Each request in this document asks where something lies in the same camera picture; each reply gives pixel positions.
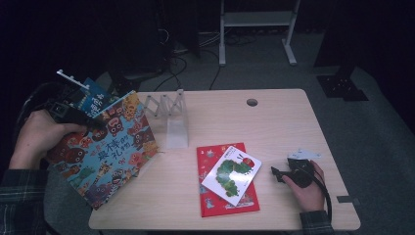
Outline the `person's left hand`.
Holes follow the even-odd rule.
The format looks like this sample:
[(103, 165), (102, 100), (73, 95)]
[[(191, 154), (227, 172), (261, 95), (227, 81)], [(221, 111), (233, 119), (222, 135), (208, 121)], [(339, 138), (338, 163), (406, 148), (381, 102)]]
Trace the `person's left hand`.
[(18, 135), (9, 169), (39, 169), (47, 152), (65, 135), (85, 131), (79, 124), (56, 123), (45, 110), (32, 112)]

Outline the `light blue animal picture book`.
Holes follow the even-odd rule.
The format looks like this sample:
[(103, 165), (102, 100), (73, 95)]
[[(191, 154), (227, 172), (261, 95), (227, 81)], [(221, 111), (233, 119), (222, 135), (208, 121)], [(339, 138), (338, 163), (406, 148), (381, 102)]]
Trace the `light blue animal picture book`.
[(104, 126), (65, 136), (46, 157), (95, 210), (158, 151), (145, 107), (135, 91), (105, 108), (96, 120)]

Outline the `person's right hand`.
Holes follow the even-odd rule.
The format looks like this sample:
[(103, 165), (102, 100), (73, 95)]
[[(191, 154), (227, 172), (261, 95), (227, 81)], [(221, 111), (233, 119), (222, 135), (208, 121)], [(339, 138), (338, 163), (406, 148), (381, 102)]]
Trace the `person's right hand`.
[(306, 188), (300, 188), (289, 176), (283, 175), (282, 179), (291, 189), (303, 212), (325, 210), (325, 195), (315, 182), (312, 182)]

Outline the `dark blue monster picture book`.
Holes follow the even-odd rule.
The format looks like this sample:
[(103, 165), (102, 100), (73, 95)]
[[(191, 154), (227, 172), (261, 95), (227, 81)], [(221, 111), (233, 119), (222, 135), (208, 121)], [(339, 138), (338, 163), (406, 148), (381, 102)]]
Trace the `dark blue monster picture book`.
[(89, 117), (94, 118), (117, 100), (117, 96), (107, 92), (91, 78), (86, 78), (84, 85), (88, 86), (88, 89), (80, 89), (80, 100), (74, 101), (73, 106), (85, 112)]

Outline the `white metal stand frame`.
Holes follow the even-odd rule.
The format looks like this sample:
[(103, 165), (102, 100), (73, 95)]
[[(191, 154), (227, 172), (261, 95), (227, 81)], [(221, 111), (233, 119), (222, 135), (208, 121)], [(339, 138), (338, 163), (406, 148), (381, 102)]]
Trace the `white metal stand frame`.
[(226, 46), (225, 29), (228, 27), (261, 27), (261, 26), (286, 26), (288, 33), (282, 39), (288, 62), (295, 66), (298, 62), (291, 47), (291, 40), (295, 29), (300, 1), (295, 0), (294, 8), (290, 11), (276, 12), (226, 12), (224, 0), (220, 4), (220, 27), (219, 27), (219, 46), (218, 64), (222, 67), (226, 65)]

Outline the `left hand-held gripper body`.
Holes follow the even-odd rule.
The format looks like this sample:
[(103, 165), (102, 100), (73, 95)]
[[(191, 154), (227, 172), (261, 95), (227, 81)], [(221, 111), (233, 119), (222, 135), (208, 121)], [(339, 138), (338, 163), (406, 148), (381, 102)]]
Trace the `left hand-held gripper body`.
[(72, 85), (61, 82), (47, 83), (47, 100), (43, 108), (49, 112), (55, 122), (90, 125), (90, 116), (76, 106), (83, 98), (84, 90), (88, 90), (89, 86), (82, 84), (72, 75), (65, 74), (63, 70), (58, 70), (57, 74), (72, 82)]

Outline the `red picture book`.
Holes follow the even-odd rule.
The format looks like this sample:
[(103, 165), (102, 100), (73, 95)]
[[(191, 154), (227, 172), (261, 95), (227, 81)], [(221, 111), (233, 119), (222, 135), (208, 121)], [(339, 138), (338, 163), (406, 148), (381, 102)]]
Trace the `red picture book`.
[(232, 206), (227, 201), (220, 198), (215, 193), (211, 192), (208, 188), (202, 185), (202, 181), (205, 179), (207, 174), (211, 171), (212, 167), (216, 164), (216, 162), (229, 146), (234, 146), (246, 153), (245, 144), (243, 142), (197, 148), (202, 217), (241, 212), (256, 212), (259, 210), (259, 203), (253, 182), (250, 184), (246, 193), (237, 206)]

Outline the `clear acrylic expandable book rack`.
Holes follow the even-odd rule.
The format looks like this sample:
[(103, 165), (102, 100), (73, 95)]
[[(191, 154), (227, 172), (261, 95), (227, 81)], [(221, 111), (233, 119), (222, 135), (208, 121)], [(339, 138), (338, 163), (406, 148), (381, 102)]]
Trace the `clear acrylic expandable book rack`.
[(144, 109), (164, 148), (189, 147), (188, 115), (183, 89), (174, 93), (148, 94)]

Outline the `grey tape strip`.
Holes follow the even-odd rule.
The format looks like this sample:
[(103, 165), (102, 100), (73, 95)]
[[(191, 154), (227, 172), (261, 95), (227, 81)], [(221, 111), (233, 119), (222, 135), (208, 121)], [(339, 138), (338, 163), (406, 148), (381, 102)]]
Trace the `grey tape strip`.
[(351, 196), (337, 196), (337, 200), (340, 204), (351, 203), (354, 206), (361, 205), (360, 201), (357, 198), (353, 198)]

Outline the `white caterpillar board book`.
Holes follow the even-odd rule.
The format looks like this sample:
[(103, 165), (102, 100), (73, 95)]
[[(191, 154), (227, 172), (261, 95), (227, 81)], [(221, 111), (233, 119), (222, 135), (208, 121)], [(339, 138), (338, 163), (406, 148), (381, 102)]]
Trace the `white caterpillar board book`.
[(202, 185), (232, 206), (237, 206), (261, 165), (260, 160), (229, 146), (202, 181)]

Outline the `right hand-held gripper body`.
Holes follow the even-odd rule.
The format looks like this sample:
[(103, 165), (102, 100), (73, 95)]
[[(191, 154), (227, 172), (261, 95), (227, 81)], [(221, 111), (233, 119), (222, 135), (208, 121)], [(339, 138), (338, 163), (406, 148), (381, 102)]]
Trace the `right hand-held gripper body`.
[(287, 160), (290, 171), (287, 176), (300, 188), (310, 186), (318, 177), (318, 173), (310, 161), (320, 157), (319, 153), (305, 149), (298, 149), (296, 152), (289, 154)]

